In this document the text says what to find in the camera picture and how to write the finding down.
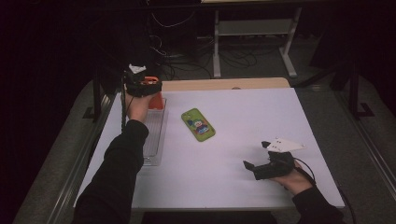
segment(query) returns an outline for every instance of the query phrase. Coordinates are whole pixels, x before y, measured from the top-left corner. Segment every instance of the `human arm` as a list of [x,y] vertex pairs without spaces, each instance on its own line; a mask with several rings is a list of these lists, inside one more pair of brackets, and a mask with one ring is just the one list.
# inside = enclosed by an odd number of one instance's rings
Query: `human arm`
[[[295,162],[295,166],[301,168],[298,162]],[[345,224],[343,214],[329,204],[317,186],[312,185],[296,169],[288,175],[275,177],[272,180],[294,195],[292,200],[301,215],[299,224]]]
[[152,96],[125,98],[130,120],[111,142],[92,182],[79,196],[73,223],[129,223],[136,174],[143,165],[143,145],[149,135],[143,122]]

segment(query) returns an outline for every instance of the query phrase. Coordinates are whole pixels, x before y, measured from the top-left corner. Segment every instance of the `white table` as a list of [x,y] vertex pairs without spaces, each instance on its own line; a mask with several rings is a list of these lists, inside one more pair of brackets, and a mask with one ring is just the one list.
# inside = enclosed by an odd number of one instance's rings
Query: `white table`
[[[261,141],[272,141],[276,137],[307,146],[307,149],[292,152],[293,156],[310,165],[329,203],[344,206],[294,89],[163,91],[163,97],[167,100],[168,119],[162,163],[144,166],[138,173],[133,209],[274,210],[293,207],[287,191],[270,180],[255,180],[243,164],[243,161],[255,165],[268,163],[268,154]],[[108,144],[120,134],[120,100],[116,99],[80,193],[102,163]],[[200,109],[217,131],[204,142],[193,137],[180,117],[193,107]]]

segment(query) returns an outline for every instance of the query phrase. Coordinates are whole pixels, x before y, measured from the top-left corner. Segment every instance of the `human hand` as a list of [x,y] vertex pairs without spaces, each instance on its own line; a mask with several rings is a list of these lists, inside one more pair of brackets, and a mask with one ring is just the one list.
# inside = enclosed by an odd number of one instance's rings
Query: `human hand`
[[126,115],[129,119],[135,119],[140,122],[145,122],[147,113],[149,111],[149,101],[156,95],[148,95],[144,97],[133,97],[125,93]]
[[[300,163],[294,161],[296,167],[302,168]],[[279,183],[286,189],[288,189],[293,195],[303,192],[306,189],[312,188],[312,184],[306,179],[306,177],[300,172],[293,169],[290,174],[271,178],[271,180]]]

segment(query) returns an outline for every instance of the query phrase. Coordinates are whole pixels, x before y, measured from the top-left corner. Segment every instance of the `green phone case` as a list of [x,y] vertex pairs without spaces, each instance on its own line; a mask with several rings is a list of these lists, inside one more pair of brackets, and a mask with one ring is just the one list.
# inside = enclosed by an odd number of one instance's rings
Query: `green phone case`
[[184,123],[199,142],[215,135],[216,131],[197,108],[193,108],[181,115]]

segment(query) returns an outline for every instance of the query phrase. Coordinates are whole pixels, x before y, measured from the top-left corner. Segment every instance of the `black sleeve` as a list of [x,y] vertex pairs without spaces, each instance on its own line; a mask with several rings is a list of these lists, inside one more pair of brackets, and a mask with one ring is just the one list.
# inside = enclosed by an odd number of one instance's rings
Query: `black sleeve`
[[345,224],[343,213],[329,204],[317,187],[297,194],[293,202],[301,214],[299,224]]
[[136,174],[143,165],[148,128],[129,120],[78,198],[73,223],[129,223]]

